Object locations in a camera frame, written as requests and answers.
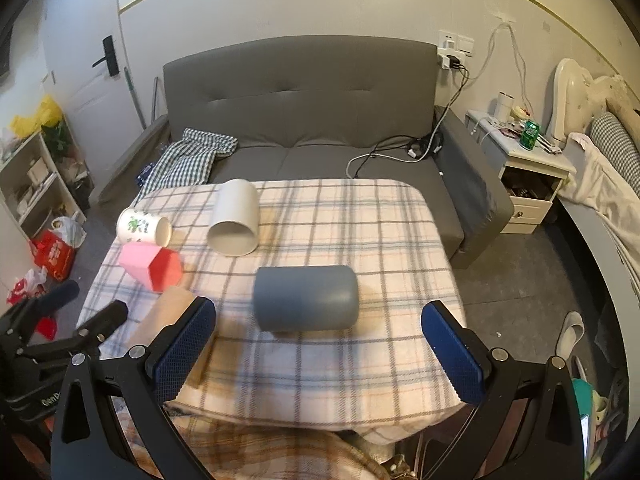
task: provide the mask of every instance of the pink box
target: pink box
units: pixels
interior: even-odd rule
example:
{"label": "pink box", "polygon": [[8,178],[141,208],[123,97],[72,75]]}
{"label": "pink box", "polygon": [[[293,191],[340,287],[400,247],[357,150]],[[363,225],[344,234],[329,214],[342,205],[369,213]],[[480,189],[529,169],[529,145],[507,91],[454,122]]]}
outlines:
{"label": "pink box", "polygon": [[182,277],[180,256],[165,247],[142,242],[130,242],[122,247],[119,266],[154,292],[176,285]]}

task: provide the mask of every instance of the checkered pillow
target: checkered pillow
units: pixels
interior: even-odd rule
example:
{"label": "checkered pillow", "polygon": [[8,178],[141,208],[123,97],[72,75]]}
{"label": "checkered pillow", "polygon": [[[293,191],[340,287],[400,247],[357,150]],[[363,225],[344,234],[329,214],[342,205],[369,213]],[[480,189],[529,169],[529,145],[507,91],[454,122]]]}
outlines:
{"label": "checkered pillow", "polygon": [[182,139],[164,151],[133,205],[158,189],[206,184],[215,159],[231,155],[237,147],[235,137],[186,128]]}
{"label": "checkered pillow", "polygon": [[591,140],[640,197],[640,153],[618,118],[609,112],[591,123]]}

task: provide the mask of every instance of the yellow bag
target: yellow bag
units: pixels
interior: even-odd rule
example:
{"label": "yellow bag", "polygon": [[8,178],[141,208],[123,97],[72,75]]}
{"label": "yellow bag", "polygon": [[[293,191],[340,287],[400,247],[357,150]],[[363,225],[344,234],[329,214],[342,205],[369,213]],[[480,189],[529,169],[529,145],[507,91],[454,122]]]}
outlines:
{"label": "yellow bag", "polygon": [[62,110],[50,95],[45,95],[31,117],[20,117],[16,115],[9,127],[20,139],[29,137],[38,131],[42,125],[55,126],[63,119]]}

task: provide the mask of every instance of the white cylinder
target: white cylinder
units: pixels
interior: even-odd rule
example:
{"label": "white cylinder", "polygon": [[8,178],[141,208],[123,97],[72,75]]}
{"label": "white cylinder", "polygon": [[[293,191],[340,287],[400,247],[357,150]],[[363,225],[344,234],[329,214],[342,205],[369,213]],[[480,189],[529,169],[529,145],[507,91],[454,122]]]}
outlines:
{"label": "white cylinder", "polygon": [[246,180],[220,185],[209,221],[207,244],[225,256],[244,256],[258,246],[258,192]]}
{"label": "white cylinder", "polygon": [[504,92],[500,92],[498,94],[498,99],[495,103],[494,117],[503,124],[509,120],[513,101],[513,97],[505,94]]}
{"label": "white cylinder", "polygon": [[123,244],[146,242],[167,247],[173,228],[164,216],[136,211],[127,207],[118,217],[116,233]]}

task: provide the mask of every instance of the gray sofa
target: gray sofa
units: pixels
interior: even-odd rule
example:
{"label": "gray sofa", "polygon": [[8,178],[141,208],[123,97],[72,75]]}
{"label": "gray sofa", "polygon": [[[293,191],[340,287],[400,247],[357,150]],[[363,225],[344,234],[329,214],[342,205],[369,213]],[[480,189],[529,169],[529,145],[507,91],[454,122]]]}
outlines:
{"label": "gray sofa", "polygon": [[[164,66],[168,115],[145,131],[90,201],[114,226],[137,193],[135,175],[157,158],[155,147],[187,127],[239,139],[210,182],[345,178],[347,162],[379,140],[431,131],[442,113],[433,105],[437,76],[434,45],[364,36],[271,38],[172,61]],[[466,267],[507,224],[513,205],[453,112],[440,128],[443,147],[433,158],[374,158],[359,176],[418,189],[451,263]],[[407,158],[401,150],[387,153]]]}

